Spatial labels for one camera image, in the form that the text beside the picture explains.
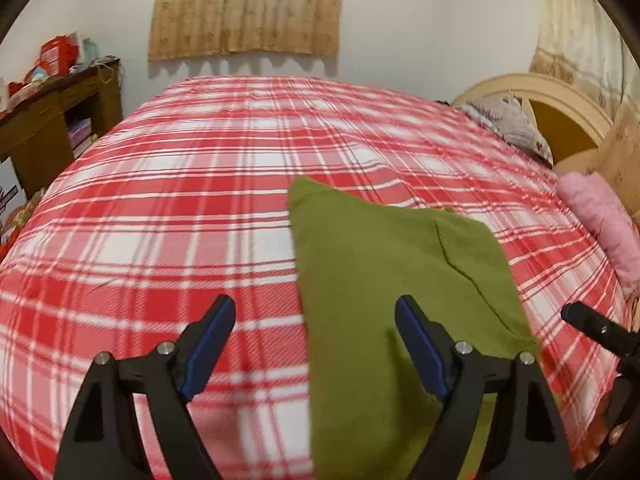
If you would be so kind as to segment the person's right hand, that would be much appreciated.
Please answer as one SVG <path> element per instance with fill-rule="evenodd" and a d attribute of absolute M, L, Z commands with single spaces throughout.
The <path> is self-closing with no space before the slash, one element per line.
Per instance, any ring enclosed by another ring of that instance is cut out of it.
<path fill-rule="evenodd" d="M 585 467 L 596 460 L 600 453 L 600 448 L 604 442 L 614 445 L 622 435 L 626 424 L 611 429 L 608 426 L 606 413 L 608 412 L 608 404 L 610 404 L 611 393 L 607 392 L 602 396 L 596 414 L 589 424 L 587 434 L 585 436 L 582 449 L 580 450 L 577 468 Z"/>

